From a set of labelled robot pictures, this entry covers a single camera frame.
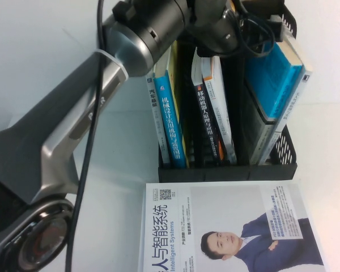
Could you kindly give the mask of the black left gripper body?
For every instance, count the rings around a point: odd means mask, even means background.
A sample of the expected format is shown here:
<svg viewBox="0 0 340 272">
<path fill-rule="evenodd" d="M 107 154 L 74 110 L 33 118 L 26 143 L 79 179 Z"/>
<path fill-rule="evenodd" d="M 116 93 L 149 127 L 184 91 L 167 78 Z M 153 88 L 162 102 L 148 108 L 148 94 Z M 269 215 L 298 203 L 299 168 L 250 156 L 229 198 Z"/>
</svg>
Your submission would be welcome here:
<svg viewBox="0 0 340 272">
<path fill-rule="evenodd" d="M 254 15 L 276 15 L 283 8 L 283 0 L 244 0 L 241 3 Z"/>
</svg>

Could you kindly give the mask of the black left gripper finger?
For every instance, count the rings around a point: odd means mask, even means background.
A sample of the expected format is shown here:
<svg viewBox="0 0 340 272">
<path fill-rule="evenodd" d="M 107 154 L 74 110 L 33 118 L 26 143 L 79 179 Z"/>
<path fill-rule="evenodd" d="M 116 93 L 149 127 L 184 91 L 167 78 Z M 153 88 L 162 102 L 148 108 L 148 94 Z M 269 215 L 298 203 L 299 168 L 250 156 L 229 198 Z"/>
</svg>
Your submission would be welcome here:
<svg viewBox="0 0 340 272">
<path fill-rule="evenodd" d="M 267 25 L 272 30 L 275 40 L 283 40 L 284 36 L 284 23 L 279 15 L 272 15 L 267 21 Z"/>
</svg>

